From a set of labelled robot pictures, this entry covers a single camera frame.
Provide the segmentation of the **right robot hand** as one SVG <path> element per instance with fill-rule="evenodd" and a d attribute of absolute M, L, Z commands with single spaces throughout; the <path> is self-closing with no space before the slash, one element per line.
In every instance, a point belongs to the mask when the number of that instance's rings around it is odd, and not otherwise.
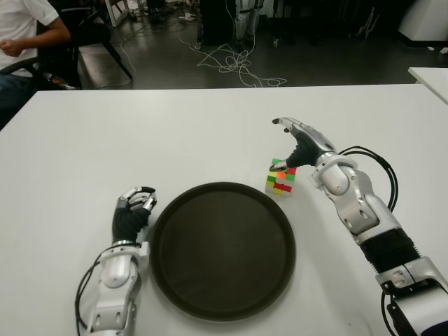
<path fill-rule="evenodd" d="M 337 152 L 333 144 L 322 133 L 299 120 L 275 118 L 272 123 L 282 125 L 284 132 L 291 134 L 297 144 L 287 159 L 271 165 L 269 168 L 271 172 L 307 165 L 315 166 L 322 155 Z"/>

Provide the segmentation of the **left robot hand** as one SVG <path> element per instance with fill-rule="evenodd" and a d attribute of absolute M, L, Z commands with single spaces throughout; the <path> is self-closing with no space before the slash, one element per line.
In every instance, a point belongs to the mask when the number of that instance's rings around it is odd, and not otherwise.
<path fill-rule="evenodd" d="M 112 220 L 113 243 L 135 242 L 157 204 L 155 189 L 137 186 L 119 196 Z"/>

